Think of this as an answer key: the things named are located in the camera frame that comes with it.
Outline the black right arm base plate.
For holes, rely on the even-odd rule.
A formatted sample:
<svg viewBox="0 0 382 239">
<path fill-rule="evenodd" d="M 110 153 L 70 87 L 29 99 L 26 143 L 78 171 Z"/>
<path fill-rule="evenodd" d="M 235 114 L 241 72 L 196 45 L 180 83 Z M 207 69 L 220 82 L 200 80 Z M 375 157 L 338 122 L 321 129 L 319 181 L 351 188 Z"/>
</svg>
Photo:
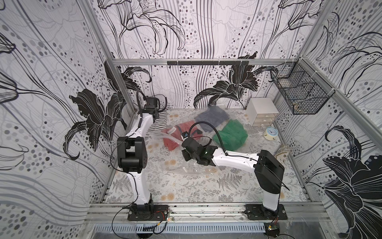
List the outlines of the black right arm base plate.
<svg viewBox="0 0 382 239">
<path fill-rule="evenodd" d="M 266 209 L 262 204 L 246 204 L 243 212 L 248 220 L 287 220 L 286 210 L 283 204 L 279 204 L 275 211 Z"/>
</svg>

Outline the black white striped tank top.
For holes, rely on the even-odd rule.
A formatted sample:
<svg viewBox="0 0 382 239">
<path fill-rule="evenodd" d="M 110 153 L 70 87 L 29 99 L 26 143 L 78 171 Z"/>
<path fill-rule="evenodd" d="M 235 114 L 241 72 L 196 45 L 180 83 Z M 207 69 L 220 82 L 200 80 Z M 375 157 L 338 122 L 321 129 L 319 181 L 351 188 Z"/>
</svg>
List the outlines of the black white striped tank top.
<svg viewBox="0 0 382 239">
<path fill-rule="evenodd" d="M 167 126 L 167 110 L 159 113 L 159 118 L 154 121 L 147 133 L 163 130 Z"/>
</svg>

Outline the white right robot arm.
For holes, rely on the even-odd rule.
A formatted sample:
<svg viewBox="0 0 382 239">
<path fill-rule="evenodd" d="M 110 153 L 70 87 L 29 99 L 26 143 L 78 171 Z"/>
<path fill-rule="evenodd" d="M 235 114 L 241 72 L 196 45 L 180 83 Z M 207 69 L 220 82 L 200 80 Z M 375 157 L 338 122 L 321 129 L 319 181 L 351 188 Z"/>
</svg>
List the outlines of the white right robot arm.
<svg viewBox="0 0 382 239">
<path fill-rule="evenodd" d="M 194 159 L 203 166 L 225 166 L 254 173 L 263 190 L 262 208 L 266 212 L 277 212 L 285 168 L 269 151 L 261 150 L 258 154 L 228 151 L 202 145 L 191 137 L 183 141 L 182 147 L 185 161 Z"/>
</svg>

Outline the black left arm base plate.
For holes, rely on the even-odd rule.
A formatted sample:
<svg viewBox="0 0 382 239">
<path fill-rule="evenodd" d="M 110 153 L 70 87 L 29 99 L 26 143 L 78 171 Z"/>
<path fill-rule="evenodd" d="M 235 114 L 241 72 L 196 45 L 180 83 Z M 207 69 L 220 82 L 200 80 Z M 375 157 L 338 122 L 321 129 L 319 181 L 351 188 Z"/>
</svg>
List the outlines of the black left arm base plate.
<svg viewBox="0 0 382 239">
<path fill-rule="evenodd" d="M 166 221 L 169 213 L 168 205 L 133 204 L 128 215 L 129 221 Z"/>
</svg>

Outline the dark blue folded garment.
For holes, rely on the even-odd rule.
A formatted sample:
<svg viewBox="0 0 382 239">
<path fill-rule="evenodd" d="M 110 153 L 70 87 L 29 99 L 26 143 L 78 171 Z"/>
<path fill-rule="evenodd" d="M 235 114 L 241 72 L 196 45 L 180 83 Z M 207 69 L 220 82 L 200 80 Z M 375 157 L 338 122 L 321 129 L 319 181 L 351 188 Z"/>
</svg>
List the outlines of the dark blue folded garment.
<svg viewBox="0 0 382 239">
<path fill-rule="evenodd" d="M 207 110 L 195 116 L 195 121 L 205 121 L 217 128 L 219 125 L 229 120 L 229 114 L 219 106 L 211 106 Z"/>
</svg>

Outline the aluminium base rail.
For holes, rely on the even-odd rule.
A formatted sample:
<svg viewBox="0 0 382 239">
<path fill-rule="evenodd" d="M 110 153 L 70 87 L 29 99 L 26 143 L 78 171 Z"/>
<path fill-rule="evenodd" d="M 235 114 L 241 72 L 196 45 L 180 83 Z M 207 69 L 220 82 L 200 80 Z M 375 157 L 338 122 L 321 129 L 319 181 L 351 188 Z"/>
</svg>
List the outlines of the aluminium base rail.
<svg viewBox="0 0 382 239">
<path fill-rule="evenodd" d="M 262 222 L 261 203 L 165 203 L 166 207 L 156 204 L 159 208 L 151 220 L 160 220 L 164 216 L 171 223 L 198 222 L 247 222 L 254 218 Z M 110 222 L 113 217 L 118 222 L 126 222 L 131 215 L 128 209 L 123 209 L 126 203 L 91 204 L 85 217 L 86 222 Z M 279 206 L 278 221 L 284 221 L 283 216 L 291 222 L 329 222 L 329 216 L 320 202 L 282 202 Z"/>
</svg>

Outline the white mini drawer cabinet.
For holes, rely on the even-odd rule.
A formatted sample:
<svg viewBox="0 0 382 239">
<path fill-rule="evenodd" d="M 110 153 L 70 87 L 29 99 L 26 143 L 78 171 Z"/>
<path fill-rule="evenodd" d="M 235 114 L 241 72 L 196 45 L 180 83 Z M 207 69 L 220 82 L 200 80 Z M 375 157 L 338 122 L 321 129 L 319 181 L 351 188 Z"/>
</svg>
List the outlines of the white mini drawer cabinet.
<svg viewBox="0 0 382 239">
<path fill-rule="evenodd" d="M 251 98 L 246 114 L 251 126 L 271 126 L 279 112 L 271 98 Z"/>
</svg>

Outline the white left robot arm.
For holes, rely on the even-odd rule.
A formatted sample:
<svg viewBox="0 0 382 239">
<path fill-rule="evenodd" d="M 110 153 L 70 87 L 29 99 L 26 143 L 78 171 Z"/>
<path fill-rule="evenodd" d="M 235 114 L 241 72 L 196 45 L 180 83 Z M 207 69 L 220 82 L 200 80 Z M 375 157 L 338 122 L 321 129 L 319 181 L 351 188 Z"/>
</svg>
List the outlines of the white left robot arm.
<svg viewBox="0 0 382 239">
<path fill-rule="evenodd" d="M 147 97 L 146 104 L 139 109 L 138 118 L 130 132 L 117 140 L 118 167 L 129 178 L 135 197 L 131 207 L 136 210 L 150 211 L 153 204 L 145 172 L 148 162 L 145 136 L 159 118 L 159 105 L 160 101 L 157 98 Z"/>
</svg>

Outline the red garment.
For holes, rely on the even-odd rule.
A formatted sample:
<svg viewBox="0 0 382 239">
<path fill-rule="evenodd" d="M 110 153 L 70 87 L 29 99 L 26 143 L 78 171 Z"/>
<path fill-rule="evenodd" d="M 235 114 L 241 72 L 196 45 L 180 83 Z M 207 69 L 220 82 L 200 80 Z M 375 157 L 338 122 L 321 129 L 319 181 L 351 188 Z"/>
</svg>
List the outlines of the red garment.
<svg viewBox="0 0 382 239">
<path fill-rule="evenodd" d="M 165 133 L 165 134 L 168 134 L 168 135 L 170 135 L 170 136 L 172 136 L 172 137 L 182 141 L 181 134 L 183 132 L 189 131 L 190 127 L 194 123 L 195 123 L 195 121 L 191 120 L 191 121 L 188 121 L 188 122 L 177 124 L 177 125 L 172 126 L 170 128 L 165 128 L 165 129 L 161 130 L 161 132 Z M 192 137 L 203 136 L 203 132 L 197 126 L 195 126 L 192 129 L 192 131 L 191 131 L 191 136 Z M 179 146 L 176 142 L 174 142 L 174 141 L 172 141 L 171 139 L 168 139 L 168 138 L 164 138 L 163 142 L 164 142 L 164 146 L 167 147 L 167 149 L 169 151 L 173 151 L 174 149 L 176 149 Z"/>
</svg>

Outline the green knit garment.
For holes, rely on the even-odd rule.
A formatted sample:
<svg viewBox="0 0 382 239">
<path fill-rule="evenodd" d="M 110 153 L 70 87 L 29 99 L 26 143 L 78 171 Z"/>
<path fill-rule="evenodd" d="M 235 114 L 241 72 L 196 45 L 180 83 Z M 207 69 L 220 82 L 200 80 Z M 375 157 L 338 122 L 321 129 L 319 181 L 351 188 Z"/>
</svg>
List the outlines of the green knit garment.
<svg viewBox="0 0 382 239">
<path fill-rule="evenodd" d="M 223 130 L 219 131 L 219 135 L 222 139 L 223 146 L 229 151 L 237 151 L 244 145 L 248 137 L 248 133 L 244 129 L 243 124 L 237 119 L 230 119 Z"/>
</svg>

